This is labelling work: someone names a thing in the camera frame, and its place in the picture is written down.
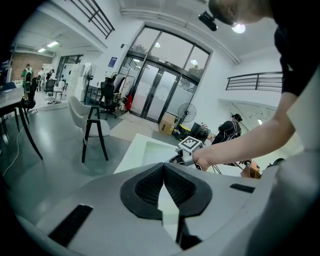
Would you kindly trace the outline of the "small white chair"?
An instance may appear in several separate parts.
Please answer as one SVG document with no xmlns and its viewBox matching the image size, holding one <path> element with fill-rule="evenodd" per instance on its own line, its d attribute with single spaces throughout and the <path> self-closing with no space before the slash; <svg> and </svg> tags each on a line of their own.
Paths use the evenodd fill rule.
<svg viewBox="0 0 320 256">
<path fill-rule="evenodd" d="M 60 100 L 63 98 L 64 92 L 66 90 L 66 81 L 64 79 L 60 80 L 58 82 L 58 85 L 55 89 L 55 99 L 57 98 L 58 95 L 60 95 Z"/>
</svg>

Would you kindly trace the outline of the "blue laptop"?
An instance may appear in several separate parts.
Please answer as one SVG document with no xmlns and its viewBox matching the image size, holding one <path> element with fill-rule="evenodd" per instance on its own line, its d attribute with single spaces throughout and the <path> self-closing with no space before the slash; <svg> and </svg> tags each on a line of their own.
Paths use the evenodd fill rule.
<svg viewBox="0 0 320 256">
<path fill-rule="evenodd" d="M 14 82 L 7 82 L 1 86 L 0 92 L 1 93 L 9 93 L 16 88 L 17 88 L 17 86 Z"/>
</svg>

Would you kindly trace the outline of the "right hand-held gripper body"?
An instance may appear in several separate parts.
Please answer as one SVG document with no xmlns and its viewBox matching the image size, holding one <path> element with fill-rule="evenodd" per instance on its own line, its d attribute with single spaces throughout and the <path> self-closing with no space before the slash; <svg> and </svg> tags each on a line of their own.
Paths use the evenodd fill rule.
<svg viewBox="0 0 320 256">
<path fill-rule="evenodd" d="M 178 155 L 182 155 L 185 166 L 191 166 L 195 164 L 193 159 L 194 152 L 203 148 L 203 143 L 191 136 L 186 137 L 183 141 L 178 144 Z"/>
</svg>

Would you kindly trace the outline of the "coat rack with clothes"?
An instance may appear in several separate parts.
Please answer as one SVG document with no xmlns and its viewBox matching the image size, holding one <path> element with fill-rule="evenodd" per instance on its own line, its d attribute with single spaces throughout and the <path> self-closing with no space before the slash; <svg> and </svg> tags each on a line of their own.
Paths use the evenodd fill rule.
<svg viewBox="0 0 320 256">
<path fill-rule="evenodd" d="M 126 111 L 128 95 L 135 82 L 132 71 L 132 68 L 123 67 L 119 72 L 113 72 L 111 75 L 114 85 L 112 100 L 114 103 L 114 110 L 112 113 L 117 117 L 120 117 Z"/>
</svg>

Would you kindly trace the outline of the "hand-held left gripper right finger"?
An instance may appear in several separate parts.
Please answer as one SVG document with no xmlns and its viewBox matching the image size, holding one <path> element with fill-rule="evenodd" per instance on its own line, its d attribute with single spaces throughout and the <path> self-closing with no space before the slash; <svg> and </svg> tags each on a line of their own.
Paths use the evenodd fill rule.
<svg viewBox="0 0 320 256">
<path fill-rule="evenodd" d="M 260 180 L 164 164 L 164 185 L 178 208 L 177 242 L 202 242 L 249 201 Z"/>
</svg>

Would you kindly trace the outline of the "dark grey table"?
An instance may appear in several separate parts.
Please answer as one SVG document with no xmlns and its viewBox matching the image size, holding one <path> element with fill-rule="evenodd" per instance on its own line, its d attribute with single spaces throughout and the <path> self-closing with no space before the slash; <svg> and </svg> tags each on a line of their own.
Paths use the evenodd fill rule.
<svg viewBox="0 0 320 256">
<path fill-rule="evenodd" d="M 40 151 L 38 150 L 32 136 L 31 136 L 31 133 L 29 131 L 28 125 L 26 123 L 26 118 L 25 118 L 23 104 L 22 104 L 23 96 L 24 96 L 24 90 L 22 87 L 14 88 L 9 92 L 0 91 L 0 118 L 4 115 L 7 115 L 10 112 L 10 110 L 12 110 L 13 108 L 18 108 L 20 119 L 21 119 L 23 128 L 25 130 L 25 133 L 26 133 L 33 149 L 38 154 L 40 159 L 43 160 L 43 157 L 42 157 Z"/>
</svg>

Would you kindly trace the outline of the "brown wooden box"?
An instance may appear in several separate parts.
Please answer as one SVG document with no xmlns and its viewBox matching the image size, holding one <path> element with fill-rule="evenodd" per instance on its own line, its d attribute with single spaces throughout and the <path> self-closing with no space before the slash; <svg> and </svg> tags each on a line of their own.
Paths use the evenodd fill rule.
<svg viewBox="0 0 320 256">
<path fill-rule="evenodd" d="M 262 174 L 260 173 L 260 168 L 257 164 L 254 165 L 246 165 L 245 168 L 240 173 L 242 178 L 252 178 L 252 179 L 260 179 Z"/>
</svg>

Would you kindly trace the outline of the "person's right forearm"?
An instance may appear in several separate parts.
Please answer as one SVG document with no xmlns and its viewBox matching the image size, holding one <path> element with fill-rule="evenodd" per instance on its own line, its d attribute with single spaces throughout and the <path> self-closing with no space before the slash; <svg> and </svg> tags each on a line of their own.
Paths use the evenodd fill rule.
<svg viewBox="0 0 320 256">
<path fill-rule="evenodd" d="M 295 131 L 289 117 L 284 113 L 238 138 L 196 150 L 193 161 L 206 171 L 213 165 L 259 158 L 283 147 Z"/>
</svg>

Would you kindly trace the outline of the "person's black clothing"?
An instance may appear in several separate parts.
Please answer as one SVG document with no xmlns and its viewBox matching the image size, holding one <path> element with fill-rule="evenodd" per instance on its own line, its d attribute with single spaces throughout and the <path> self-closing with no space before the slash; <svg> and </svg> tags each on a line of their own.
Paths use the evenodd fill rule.
<svg viewBox="0 0 320 256">
<path fill-rule="evenodd" d="M 320 0 L 270 0 L 277 24 L 282 93 L 297 97 L 320 65 Z"/>
</svg>

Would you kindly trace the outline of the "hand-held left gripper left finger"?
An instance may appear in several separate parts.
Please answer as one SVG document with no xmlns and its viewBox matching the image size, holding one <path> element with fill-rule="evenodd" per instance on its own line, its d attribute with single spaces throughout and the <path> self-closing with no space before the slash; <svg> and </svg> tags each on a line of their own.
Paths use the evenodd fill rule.
<svg viewBox="0 0 320 256">
<path fill-rule="evenodd" d="M 40 248 L 36 256 L 173 256 L 182 249 L 157 206 L 163 171 L 156 163 L 97 178 L 38 224 L 17 219 Z"/>
</svg>

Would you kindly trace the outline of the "yellow and black box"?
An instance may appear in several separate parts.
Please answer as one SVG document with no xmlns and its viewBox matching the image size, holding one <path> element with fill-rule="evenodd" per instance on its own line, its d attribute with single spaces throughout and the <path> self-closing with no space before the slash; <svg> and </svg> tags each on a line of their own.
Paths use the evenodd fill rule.
<svg viewBox="0 0 320 256">
<path fill-rule="evenodd" d="M 177 127 L 177 139 L 179 141 L 183 141 L 185 138 L 187 138 L 190 135 L 191 130 L 184 126 L 183 124 L 179 124 Z"/>
</svg>

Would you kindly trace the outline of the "pale yellow cloth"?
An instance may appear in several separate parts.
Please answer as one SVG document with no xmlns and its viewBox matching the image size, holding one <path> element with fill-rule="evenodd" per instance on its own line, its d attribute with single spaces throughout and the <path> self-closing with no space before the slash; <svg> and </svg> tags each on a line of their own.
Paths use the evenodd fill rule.
<svg viewBox="0 0 320 256">
<path fill-rule="evenodd" d="M 177 146 L 147 141 L 142 157 L 142 166 L 168 162 L 177 155 Z"/>
</svg>

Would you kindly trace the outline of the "black office chair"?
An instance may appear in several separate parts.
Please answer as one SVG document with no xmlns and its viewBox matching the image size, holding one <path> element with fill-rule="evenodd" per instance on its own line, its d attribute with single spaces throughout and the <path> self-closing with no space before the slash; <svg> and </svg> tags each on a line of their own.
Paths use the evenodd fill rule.
<svg viewBox="0 0 320 256">
<path fill-rule="evenodd" d="M 24 96 L 24 98 L 22 99 L 22 109 L 24 111 L 24 114 L 28 123 L 29 123 L 29 118 L 28 118 L 27 111 L 32 110 L 36 105 L 35 93 L 36 93 L 37 86 L 38 86 L 38 79 L 34 77 L 32 78 L 30 83 L 29 92 L 27 92 L 26 96 Z"/>
<path fill-rule="evenodd" d="M 45 87 L 44 87 L 44 92 L 49 96 L 52 97 L 54 94 L 54 88 L 56 85 L 56 80 L 55 79 L 48 79 L 46 81 Z"/>
<path fill-rule="evenodd" d="M 99 107 L 101 108 L 101 113 L 108 113 L 117 118 L 115 114 L 117 101 L 114 99 L 114 82 L 111 78 L 108 78 L 105 82 L 100 84 L 100 99 L 98 100 Z"/>
</svg>

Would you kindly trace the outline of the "white chair with black legs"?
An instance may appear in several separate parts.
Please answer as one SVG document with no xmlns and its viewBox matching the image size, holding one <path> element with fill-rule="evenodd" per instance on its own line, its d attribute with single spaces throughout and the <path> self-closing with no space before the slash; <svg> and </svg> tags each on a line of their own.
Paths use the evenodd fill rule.
<svg viewBox="0 0 320 256">
<path fill-rule="evenodd" d="M 82 134 L 81 162 L 85 162 L 89 138 L 99 138 L 104 158 L 108 161 L 104 138 L 110 135 L 111 129 L 108 122 L 100 118 L 99 107 L 84 105 L 75 96 L 68 98 L 68 104 L 73 123 Z"/>
</svg>

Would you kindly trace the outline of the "beige floor mat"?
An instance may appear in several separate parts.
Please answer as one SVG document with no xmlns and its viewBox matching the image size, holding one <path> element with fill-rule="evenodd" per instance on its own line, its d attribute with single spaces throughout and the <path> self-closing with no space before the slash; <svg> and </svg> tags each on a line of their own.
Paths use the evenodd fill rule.
<svg viewBox="0 0 320 256">
<path fill-rule="evenodd" d="M 132 142 L 136 134 L 151 137 L 152 133 L 153 131 L 150 128 L 135 124 L 127 120 L 122 120 L 110 131 L 110 136 L 127 142 Z"/>
<path fill-rule="evenodd" d="M 131 123 L 134 123 L 136 125 L 149 128 L 155 132 L 159 132 L 159 125 L 157 123 L 138 117 L 136 115 L 133 115 L 129 111 L 121 115 L 120 118 L 123 120 L 129 121 Z"/>
</svg>

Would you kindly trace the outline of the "brown cardboard box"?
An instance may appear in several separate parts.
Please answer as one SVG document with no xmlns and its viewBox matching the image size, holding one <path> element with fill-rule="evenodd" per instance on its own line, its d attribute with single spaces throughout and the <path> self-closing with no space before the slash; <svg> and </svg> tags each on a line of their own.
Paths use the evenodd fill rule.
<svg viewBox="0 0 320 256">
<path fill-rule="evenodd" d="M 170 136 L 174 130 L 175 119 L 176 118 L 174 116 L 164 116 L 161 122 L 159 123 L 159 132 L 164 135 Z"/>
</svg>

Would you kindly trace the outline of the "black framed glass door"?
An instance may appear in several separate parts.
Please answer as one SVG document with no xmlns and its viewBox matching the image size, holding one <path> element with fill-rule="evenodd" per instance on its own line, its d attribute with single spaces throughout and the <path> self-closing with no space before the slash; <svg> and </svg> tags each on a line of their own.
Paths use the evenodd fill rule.
<svg viewBox="0 0 320 256">
<path fill-rule="evenodd" d="M 130 113 L 160 123 L 164 114 L 183 118 L 211 53 L 180 35 L 144 26 L 120 66 L 132 97 Z"/>
</svg>

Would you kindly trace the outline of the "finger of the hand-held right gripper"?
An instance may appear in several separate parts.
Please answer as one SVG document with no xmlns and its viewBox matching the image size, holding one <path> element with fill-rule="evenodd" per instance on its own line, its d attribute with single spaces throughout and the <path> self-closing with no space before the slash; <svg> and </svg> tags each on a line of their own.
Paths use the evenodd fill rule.
<svg viewBox="0 0 320 256">
<path fill-rule="evenodd" d="M 178 165 L 184 165 L 185 164 L 184 158 L 180 154 L 175 155 L 168 162 L 172 163 L 172 164 L 178 164 Z"/>
</svg>

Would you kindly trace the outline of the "grey standing fan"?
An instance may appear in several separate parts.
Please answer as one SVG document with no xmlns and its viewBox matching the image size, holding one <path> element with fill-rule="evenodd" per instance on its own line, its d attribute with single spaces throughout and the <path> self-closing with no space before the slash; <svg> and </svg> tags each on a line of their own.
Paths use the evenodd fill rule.
<svg viewBox="0 0 320 256">
<path fill-rule="evenodd" d="M 91 62 L 86 62 L 84 64 L 84 73 L 83 73 L 83 90 L 82 90 L 82 96 L 81 101 L 85 104 L 87 100 L 87 93 L 89 89 L 90 82 L 94 79 L 94 73 L 95 73 L 96 66 L 92 64 Z"/>
</svg>

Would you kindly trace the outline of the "black balcony railing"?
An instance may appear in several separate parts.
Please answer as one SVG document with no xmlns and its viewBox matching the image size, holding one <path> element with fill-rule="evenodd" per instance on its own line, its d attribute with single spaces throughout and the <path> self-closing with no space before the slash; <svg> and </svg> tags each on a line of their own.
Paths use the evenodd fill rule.
<svg viewBox="0 0 320 256">
<path fill-rule="evenodd" d="M 267 91 L 281 92 L 283 73 L 260 72 L 231 76 L 228 78 L 226 91 Z"/>
<path fill-rule="evenodd" d="M 107 18 L 96 0 L 69 0 L 86 17 L 87 22 L 94 25 L 106 40 L 115 31 L 114 26 Z"/>
</svg>

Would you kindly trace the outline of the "black pedestal fan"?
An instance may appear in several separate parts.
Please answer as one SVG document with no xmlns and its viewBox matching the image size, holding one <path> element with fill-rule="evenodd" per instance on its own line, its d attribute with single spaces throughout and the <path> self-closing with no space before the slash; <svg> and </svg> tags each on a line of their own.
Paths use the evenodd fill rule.
<svg viewBox="0 0 320 256">
<path fill-rule="evenodd" d="M 197 115 L 197 110 L 195 106 L 191 103 L 182 104 L 177 111 L 178 116 L 178 125 L 182 125 L 183 123 L 190 123 L 195 119 Z"/>
</svg>

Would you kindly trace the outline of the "white partition board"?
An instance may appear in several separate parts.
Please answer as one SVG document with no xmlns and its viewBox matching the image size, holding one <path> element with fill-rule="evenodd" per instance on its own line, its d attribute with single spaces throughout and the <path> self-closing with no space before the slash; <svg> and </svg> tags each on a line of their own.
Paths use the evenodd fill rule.
<svg viewBox="0 0 320 256">
<path fill-rule="evenodd" d="M 60 79 L 65 81 L 65 90 L 62 98 L 68 100 L 70 96 L 75 95 L 78 81 L 83 81 L 85 65 L 84 64 L 70 64 L 63 66 Z"/>
</svg>

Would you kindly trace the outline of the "round ceiling lamp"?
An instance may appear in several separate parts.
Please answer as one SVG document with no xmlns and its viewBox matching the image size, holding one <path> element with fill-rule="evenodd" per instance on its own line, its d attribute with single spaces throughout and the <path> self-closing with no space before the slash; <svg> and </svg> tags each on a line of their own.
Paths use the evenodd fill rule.
<svg viewBox="0 0 320 256">
<path fill-rule="evenodd" d="M 234 23 L 231 27 L 237 34 L 243 34 L 246 31 L 246 26 L 242 23 Z"/>
</svg>

